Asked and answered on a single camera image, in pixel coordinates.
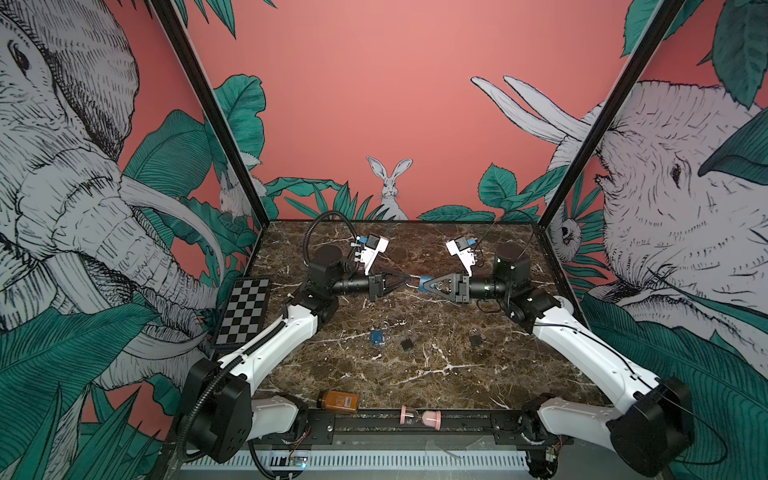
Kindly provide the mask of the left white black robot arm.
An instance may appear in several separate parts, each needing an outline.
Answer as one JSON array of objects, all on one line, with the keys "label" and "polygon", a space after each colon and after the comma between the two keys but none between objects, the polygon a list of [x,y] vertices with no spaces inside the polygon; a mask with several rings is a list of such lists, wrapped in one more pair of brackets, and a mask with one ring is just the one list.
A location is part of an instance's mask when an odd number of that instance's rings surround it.
[{"label": "left white black robot arm", "polygon": [[319,248],[307,262],[298,290],[281,314],[255,338],[217,361],[201,360],[190,370],[182,393],[176,456],[182,463],[210,457],[223,463],[250,440],[271,434],[302,438],[307,430],[301,400],[288,394],[256,398],[263,380],[335,314],[344,295],[370,300],[405,286],[410,275],[370,266],[378,251],[358,243],[346,257],[334,245]]}]

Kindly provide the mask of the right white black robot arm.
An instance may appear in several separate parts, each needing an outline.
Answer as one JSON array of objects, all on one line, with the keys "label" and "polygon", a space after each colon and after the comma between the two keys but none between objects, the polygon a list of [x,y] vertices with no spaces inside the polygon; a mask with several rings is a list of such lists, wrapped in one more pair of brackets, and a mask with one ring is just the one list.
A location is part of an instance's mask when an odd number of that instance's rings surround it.
[{"label": "right white black robot arm", "polygon": [[557,470],[560,441],[578,439],[613,451],[636,473],[659,475],[695,439],[692,394],[675,377],[660,378],[599,339],[573,315],[572,304],[536,288],[522,247],[496,249],[492,271],[476,275],[474,242],[447,243],[464,272],[422,278],[422,290],[456,304],[495,301],[524,332],[557,350],[609,399],[607,407],[574,403],[552,394],[528,402],[516,434],[532,445],[526,463],[536,479]]}]

